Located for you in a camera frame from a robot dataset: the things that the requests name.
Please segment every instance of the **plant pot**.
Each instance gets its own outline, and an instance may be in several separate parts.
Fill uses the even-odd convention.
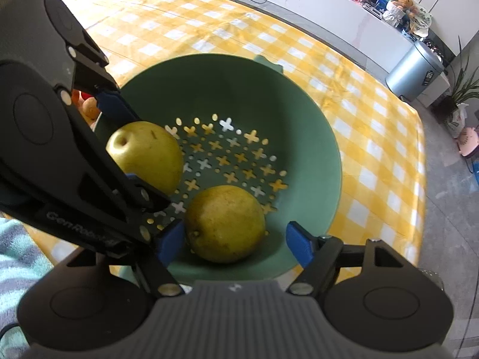
[[[450,95],[431,105],[431,111],[439,122],[443,122],[456,109],[457,105]]]

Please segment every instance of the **teddy bear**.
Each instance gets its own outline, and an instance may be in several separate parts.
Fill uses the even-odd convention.
[[[386,11],[383,13],[384,21],[393,27],[397,27],[406,12],[410,19],[414,16],[413,13],[409,12],[413,5],[413,0],[390,0],[386,5]]]

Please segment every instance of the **silver trash can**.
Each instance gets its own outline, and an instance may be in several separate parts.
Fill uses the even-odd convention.
[[[400,99],[412,101],[443,70],[437,56],[418,40],[386,77],[386,84]]]

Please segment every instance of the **green bowl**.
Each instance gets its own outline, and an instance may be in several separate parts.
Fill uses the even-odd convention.
[[[219,265],[185,247],[168,267],[179,282],[275,278],[297,264],[284,239],[288,222],[327,232],[341,193],[338,145],[319,107],[281,66],[263,57],[182,56],[143,71],[122,95],[143,120],[177,135],[188,163],[154,225],[183,218],[200,190],[228,182],[256,194],[267,213],[269,236],[253,255]],[[95,133],[106,144],[115,130],[102,116]]]

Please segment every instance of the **striped towel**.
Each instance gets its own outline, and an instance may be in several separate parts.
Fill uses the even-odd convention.
[[[20,298],[51,268],[22,223],[0,212],[0,328],[17,321]],[[27,348],[20,328],[13,328],[0,341],[0,358],[18,358]]]

